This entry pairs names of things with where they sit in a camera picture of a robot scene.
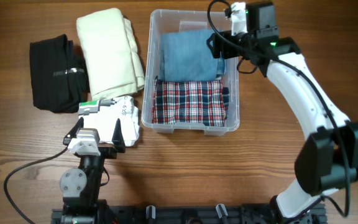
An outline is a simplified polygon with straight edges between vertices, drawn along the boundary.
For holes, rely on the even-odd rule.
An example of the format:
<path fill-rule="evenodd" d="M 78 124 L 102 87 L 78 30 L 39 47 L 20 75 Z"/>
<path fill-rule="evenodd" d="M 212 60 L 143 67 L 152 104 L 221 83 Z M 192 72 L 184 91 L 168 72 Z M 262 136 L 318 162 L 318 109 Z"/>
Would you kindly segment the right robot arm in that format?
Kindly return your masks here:
<path fill-rule="evenodd" d="M 358 181 L 358 122 L 325 94 L 296 42 L 280 37 L 271 1 L 230 3 L 224 13 L 231 29 L 215 30 L 208 39 L 213 57 L 248 60 L 284 96 L 305 137 L 295 180 L 271 199 L 267 221 L 301 220 L 339 190 L 350 203 L 351 184 Z"/>

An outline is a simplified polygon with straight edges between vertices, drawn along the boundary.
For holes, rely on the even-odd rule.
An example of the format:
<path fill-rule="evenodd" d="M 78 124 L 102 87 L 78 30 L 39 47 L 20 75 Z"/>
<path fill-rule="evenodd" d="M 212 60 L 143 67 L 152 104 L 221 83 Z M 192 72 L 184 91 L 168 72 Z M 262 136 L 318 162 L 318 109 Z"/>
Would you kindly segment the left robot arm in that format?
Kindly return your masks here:
<path fill-rule="evenodd" d="M 119 223 L 107 201 L 100 200 L 99 190 L 106 172 L 106 159 L 115 159 L 118 153 L 126 151 L 121 131 L 121 120 L 115 123 L 112 146 L 100 146 L 97 129 L 85 128 L 80 118 L 63 139 L 68 151 L 80 158 L 75 169 L 69 169 L 61 176 L 60 189 L 63 193 L 63 209 L 54 211 L 52 223 Z"/>

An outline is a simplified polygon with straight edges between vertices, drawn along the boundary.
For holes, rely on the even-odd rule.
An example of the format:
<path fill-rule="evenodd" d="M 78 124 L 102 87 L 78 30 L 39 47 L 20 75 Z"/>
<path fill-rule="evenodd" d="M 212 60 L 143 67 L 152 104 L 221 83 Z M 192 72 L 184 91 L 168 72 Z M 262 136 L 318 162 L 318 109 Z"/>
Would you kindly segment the white printed t-shirt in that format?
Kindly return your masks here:
<path fill-rule="evenodd" d="M 118 120 L 126 147 L 133 146 L 139 138 L 139 109 L 131 96 L 80 103 L 78 117 L 84 119 L 85 128 L 98 130 L 100 143 L 112 144 Z"/>

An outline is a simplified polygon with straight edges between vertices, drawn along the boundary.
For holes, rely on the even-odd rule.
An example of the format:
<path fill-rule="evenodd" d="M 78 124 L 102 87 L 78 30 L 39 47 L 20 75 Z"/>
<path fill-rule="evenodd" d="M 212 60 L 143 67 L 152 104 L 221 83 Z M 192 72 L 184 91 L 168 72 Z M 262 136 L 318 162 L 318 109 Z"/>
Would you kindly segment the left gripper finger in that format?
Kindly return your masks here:
<path fill-rule="evenodd" d="M 76 124 L 74 125 L 74 127 L 65 135 L 65 137 L 63 138 L 63 145 L 69 145 L 70 141 L 73 138 L 76 138 L 76 135 L 78 133 L 78 131 L 83 128 L 84 126 L 84 119 L 80 118 Z"/>
<path fill-rule="evenodd" d="M 112 136 L 112 144 L 114 145 L 114 150 L 116 152 L 125 152 L 126 151 L 126 145 L 125 145 L 125 141 L 124 141 L 124 138 L 122 135 L 120 119 L 117 119 L 116 125 L 114 127 L 114 133 Z"/>

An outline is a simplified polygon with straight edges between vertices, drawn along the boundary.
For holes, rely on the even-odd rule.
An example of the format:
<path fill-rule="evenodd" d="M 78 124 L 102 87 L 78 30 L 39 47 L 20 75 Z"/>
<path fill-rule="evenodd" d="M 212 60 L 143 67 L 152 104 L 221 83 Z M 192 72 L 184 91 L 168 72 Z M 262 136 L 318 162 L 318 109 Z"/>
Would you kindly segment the blue denim jeans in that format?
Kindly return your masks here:
<path fill-rule="evenodd" d="M 167 82 L 205 82 L 225 73 L 223 58 L 214 58 L 207 46 L 212 30 L 166 33 L 160 39 L 160 73 Z"/>

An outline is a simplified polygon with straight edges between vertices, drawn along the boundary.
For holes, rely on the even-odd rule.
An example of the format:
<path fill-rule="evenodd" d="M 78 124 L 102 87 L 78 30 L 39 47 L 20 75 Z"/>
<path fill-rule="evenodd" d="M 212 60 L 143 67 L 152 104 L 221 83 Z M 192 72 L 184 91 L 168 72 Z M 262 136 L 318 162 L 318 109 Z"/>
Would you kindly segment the red plaid shirt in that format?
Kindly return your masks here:
<path fill-rule="evenodd" d="M 223 127 L 229 107 L 229 88 L 221 80 L 168 82 L 156 80 L 152 122 L 199 123 Z"/>

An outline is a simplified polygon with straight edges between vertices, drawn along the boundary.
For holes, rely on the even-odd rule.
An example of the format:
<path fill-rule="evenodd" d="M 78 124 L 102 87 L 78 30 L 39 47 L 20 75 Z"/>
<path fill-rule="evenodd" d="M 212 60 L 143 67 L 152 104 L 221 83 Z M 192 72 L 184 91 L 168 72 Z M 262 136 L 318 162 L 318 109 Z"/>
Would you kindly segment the black garment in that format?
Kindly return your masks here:
<path fill-rule="evenodd" d="M 76 113 L 90 91 L 85 60 L 65 34 L 30 43 L 33 105 L 53 113 Z"/>

